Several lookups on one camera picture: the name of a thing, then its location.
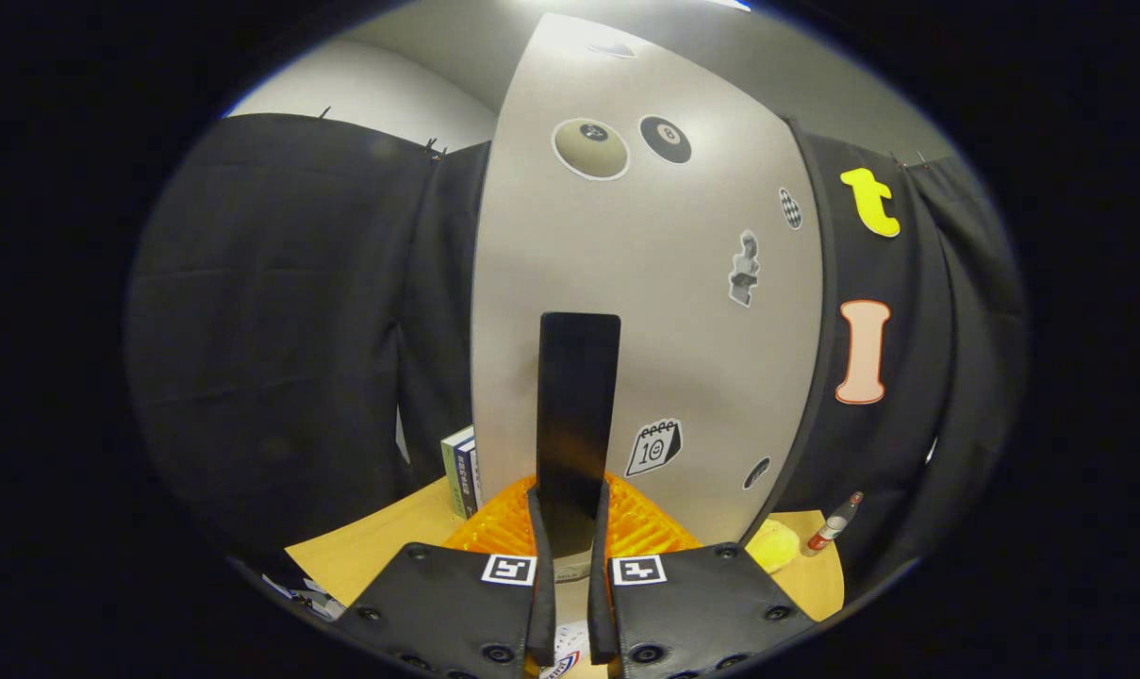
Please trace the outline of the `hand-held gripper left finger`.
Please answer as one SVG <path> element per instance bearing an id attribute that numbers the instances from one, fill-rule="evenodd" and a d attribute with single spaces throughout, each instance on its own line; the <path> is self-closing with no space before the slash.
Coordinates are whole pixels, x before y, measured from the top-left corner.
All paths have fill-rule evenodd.
<path id="1" fill-rule="evenodd" d="M 555 584 L 527 476 L 441 545 L 409 541 L 333 633 L 422 678 L 535 678 L 555 657 Z"/>

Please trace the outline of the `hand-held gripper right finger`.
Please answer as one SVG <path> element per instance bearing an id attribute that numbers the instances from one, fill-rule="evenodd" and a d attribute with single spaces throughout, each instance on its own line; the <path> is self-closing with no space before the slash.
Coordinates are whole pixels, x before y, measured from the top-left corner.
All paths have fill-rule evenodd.
<path id="1" fill-rule="evenodd" d="M 743 545 L 702 545 L 626 481 L 601 486 L 588 648 L 612 678 L 733 678 L 819 619 Z"/>

